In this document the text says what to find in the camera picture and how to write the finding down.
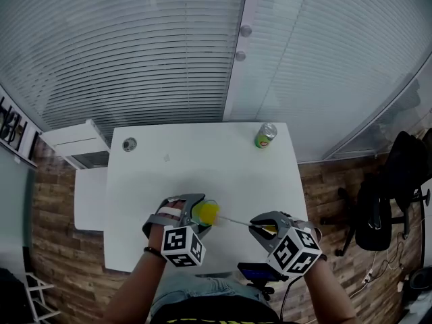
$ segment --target wood panel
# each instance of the wood panel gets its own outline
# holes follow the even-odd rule
[[[321,217],[344,214],[344,203],[338,198],[338,188],[344,187],[355,198],[365,173],[374,171],[385,161],[362,158],[331,163],[299,166],[308,216],[319,225]],[[38,165],[33,199],[33,249],[32,264],[36,275],[56,285],[48,290],[48,302],[62,314],[60,323],[90,323],[99,318],[127,278],[127,273],[108,270],[103,263],[103,233],[80,231],[74,227],[74,180],[75,170],[41,140],[36,145],[35,162]],[[394,216],[401,214],[392,203]],[[402,312],[402,295],[397,284],[413,269],[419,268],[421,259],[421,212],[418,205],[410,210],[412,231],[400,245],[398,255],[403,270],[398,268],[399,257],[385,273],[352,298],[358,316],[363,323],[396,323]],[[321,226],[324,237],[321,248],[329,257],[336,277],[349,295],[357,292],[362,279],[371,268],[374,252],[360,249],[353,241],[347,254],[334,255],[341,248],[347,233],[343,225]],[[396,253],[403,225],[395,225],[390,258]],[[387,258],[386,252],[378,252],[373,268],[377,275],[379,266]],[[279,313],[286,283],[273,285],[276,293],[271,306]],[[285,307],[286,320],[309,323],[315,319],[311,297],[300,280],[291,289]]]

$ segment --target green can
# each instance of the green can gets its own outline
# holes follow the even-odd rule
[[[273,124],[266,122],[261,126],[255,137],[255,145],[260,149],[267,148],[270,142],[276,137],[277,128]]]

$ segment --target black shirt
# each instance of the black shirt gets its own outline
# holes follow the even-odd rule
[[[201,296],[162,306],[151,324],[273,324],[276,312],[242,296]]]

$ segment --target wristband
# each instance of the wristband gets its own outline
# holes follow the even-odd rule
[[[322,259],[323,261],[327,261],[327,256],[324,253],[321,253],[318,257],[318,259]]]
[[[165,258],[163,258],[163,255],[153,247],[144,247],[144,252],[150,252],[151,254],[154,254],[155,256],[158,256],[159,258],[162,258],[164,261],[166,261]]]

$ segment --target wire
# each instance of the wire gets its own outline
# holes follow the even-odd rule
[[[414,228],[420,226],[421,223],[426,219],[426,217],[432,217],[432,215],[427,215],[427,216],[423,217],[423,218],[421,219],[420,223],[419,223],[419,224],[416,224],[416,225],[414,225],[414,226],[412,226],[411,229],[413,230]]]
[[[387,260],[389,260],[389,249],[387,249]],[[391,267],[390,266],[391,265],[391,263],[388,263],[388,267],[389,267],[389,269],[390,270],[396,270],[396,269],[399,269],[398,267]]]
[[[402,233],[398,233],[398,245],[396,246],[396,253],[394,254],[394,257],[391,260],[384,259],[382,261],[381,265],[378,268],[378,275],[377,276],[371,275],[371,280],[372,281],[375,281],[376,279],[379,279],[382,275],[384,275],[385,270],[387,270],[387,267],[396,260],[396,258],[398,256],[398,253],[399,253],[399,246],[402,245],[402,251],[401,251],[400,256],[399,256],[399,267],[400,267],[400,265],[401,265],[400,261],[402,260],[402,255],[404,254],[405,245],[404,245],[404,243],[402,241],[399,241],[399,234],[402,234]],[[385,266],[383,272],[381,274],[379,274],[379,271],[382,269],[384,263],[387,263],[387,265]]]
[[[378,253],[378,251],[375,251],[375,255],[373,256],[373,262],[372,262],[372,266],[371,266],[370,270],[373,270],[373,266],[375,265],[375,258],[377,258],[377,253]]]
[[[297,277],[294,280],[292,280],[291,283],[288,284],[288,288],[286,288],[285,296],[283,297],[283,301],[282,301],[281,313],[279,315],[279,318],[280,318],[281,321],[284,321],[284,307],[285,307],[286,298],[288,296],[288,292],[290,291],[291,286],[293,284],[295,284],[300,278],[302,278],[302,277],[300,276],[300,277]]]
[[[358,293],[360,293],[362,290],[364,290],[368,284],[369,284],[369,282],[366,282],[366,283],[364,284],[364,286],[361,287],[360,290],[357,290],[357,292],[355,292],[354,294],[352,294],[352,295],[350,296],[350,299],[353,298],[353,297],[354,297],[355,295],[357,295]]]

